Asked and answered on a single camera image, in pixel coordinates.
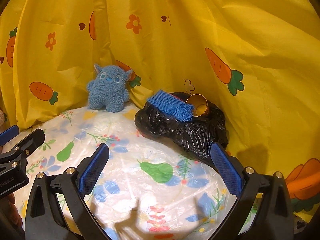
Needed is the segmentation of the person's left hand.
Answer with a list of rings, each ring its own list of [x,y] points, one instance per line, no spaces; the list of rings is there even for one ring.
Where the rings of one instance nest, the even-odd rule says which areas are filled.
[[[18,210],[15,206],[15,195],[12,193],[12,194],[9,194],[6,196],[5,198],[9,204],[9,215],[8,215],[8,218],[9,220],[16,226],[18,227],[22,227],[23,225],[23,220],[20,216],[20,214],[18,213]]]

